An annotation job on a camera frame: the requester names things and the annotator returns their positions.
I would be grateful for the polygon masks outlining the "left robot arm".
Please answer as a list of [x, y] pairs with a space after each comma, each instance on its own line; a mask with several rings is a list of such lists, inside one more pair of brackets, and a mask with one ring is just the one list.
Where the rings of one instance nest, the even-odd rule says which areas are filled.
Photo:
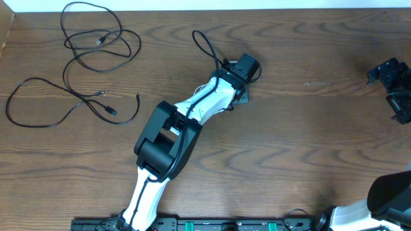
[[246, 103], [242, 97], [261, 71], [255, 58], [243, 54], [237, 61], [224, 61], [190, 98], [174, 105], [162, 101], [155, 107], [134, 146], [137, 184], [130, 205], [118, 217], [119, 230], [151, 226], [166, 184], [187, 164], [204, 123], [235, 104]]

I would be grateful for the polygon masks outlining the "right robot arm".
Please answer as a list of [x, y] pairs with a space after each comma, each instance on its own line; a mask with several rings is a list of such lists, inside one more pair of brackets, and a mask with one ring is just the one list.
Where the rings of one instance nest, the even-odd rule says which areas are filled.
[[[410, 124], [410, 67], [391, 58], [367, 73], [368, 84], [381, 81], [386, 88], [392, 119]], [[410, 230], [410, 166], [405, 171], [375, 179], [366, 199], [331, 207], [316, 230]]]

